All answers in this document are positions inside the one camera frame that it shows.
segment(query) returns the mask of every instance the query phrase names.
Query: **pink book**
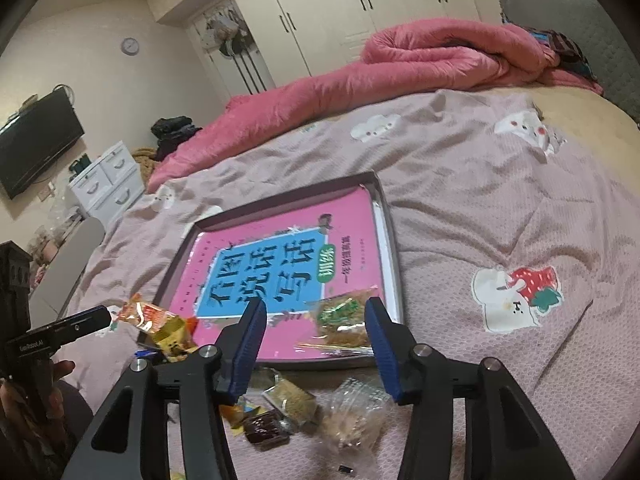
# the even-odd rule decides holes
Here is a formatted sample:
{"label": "pink book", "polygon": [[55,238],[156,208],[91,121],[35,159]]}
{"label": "pink book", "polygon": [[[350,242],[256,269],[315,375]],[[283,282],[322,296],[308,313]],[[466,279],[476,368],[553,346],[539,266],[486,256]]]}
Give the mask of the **pink book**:
{"label": "pink book", "polygon": [[368,288],[384,301],[373,208],[360,186],[340,198],[201,233],[171,311],[199,318],[194,339],[201,346],[215,342],[258,296],[268,313],[258,359],[326,358],[296,346],[316,335],[309,302]]}

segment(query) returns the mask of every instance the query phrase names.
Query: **gray chair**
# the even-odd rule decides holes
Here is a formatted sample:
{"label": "gray chair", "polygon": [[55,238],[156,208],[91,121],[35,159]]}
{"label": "gray chair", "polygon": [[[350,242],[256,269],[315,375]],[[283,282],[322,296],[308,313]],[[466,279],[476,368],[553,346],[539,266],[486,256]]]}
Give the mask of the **gray chair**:
{"label": "gray chair", "polygon": [[574,40],[604,97],[640,122],[640,64],[597,0],[500,0],[500,6],[511,23],[555,30]]}
{"label": "gray chair", "polygon": [[40,285],[29,299],[31,328],[64,316],[89,257],[104,239],[104,227],[97,218],[87,218],[60,247]]}

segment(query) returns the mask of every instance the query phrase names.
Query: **pink bedsheet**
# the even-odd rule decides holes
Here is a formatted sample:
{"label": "pink bedsheet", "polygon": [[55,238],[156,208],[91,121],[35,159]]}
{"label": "pink bedsheet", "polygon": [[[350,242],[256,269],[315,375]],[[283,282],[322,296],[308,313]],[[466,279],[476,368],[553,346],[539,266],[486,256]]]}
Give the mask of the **pink bedsheet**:
{"label": "pink bedsheet", "polygon": [[374,34],[361,61],[254,96],[233,98],[215,122],[156,168],[148,191],[210,168],[314,118],[439,88],[470,90],[540,82],[602,93],[557,69],[558,56],[516,25],[437,18]]}

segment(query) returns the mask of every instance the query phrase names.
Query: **metal screw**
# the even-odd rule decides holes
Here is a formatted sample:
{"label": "metal screw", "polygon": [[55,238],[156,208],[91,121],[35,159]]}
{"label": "metal screw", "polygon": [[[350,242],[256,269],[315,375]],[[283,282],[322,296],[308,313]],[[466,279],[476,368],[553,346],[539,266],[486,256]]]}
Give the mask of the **metal screw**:
{"label": "metal screw", "polygon": [[491,372],[497,372],[500,368],[502,368],[502,363],[495,357],[488,357],[482,362],[482,364],[487,370]]}
{"label": "metal screw", "polygon": [[141,372],[146,368],[147,364],[148,363],[146,362],[146,359],[135,359],[131,362],[129,368],[131,368],[134,372]]}
{"label": "metal screw", "polygon": [[204,345],[200,350],[198,350],[198,354],[202,357],[213,357],[218,353],[218,349],[213,345]]}
{"label": "metal screw", "polygon": [[433,348],[429,345],[419,344],[414,346],[414,353],[420,357],[427,357],[433,352]]}

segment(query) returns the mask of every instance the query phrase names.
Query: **drawer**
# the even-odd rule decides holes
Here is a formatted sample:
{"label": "drawer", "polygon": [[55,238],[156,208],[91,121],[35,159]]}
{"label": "drawer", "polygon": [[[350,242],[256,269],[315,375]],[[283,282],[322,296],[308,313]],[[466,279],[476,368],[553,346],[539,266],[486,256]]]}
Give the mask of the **drawer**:
{"label": "drawer", "polygon": [[100,158],[100,167],[112,184],[116,184],[136,165],[136,161],[124,144],[117,144]]}
{"label": "drawer", "polygon": [[89,215],[100,220],[107,228],[142,195],[144,190],[140,172],[135,168],[119,186],[116,186],[107,197],[100,200],[100,203],[89,211]]}
{"label": "drawer", "polygon": [[80,178],[76,178],[71,189],[85,209],[91,209],[105,193],[111,190],[111,181],[100,165],[96,164]]}

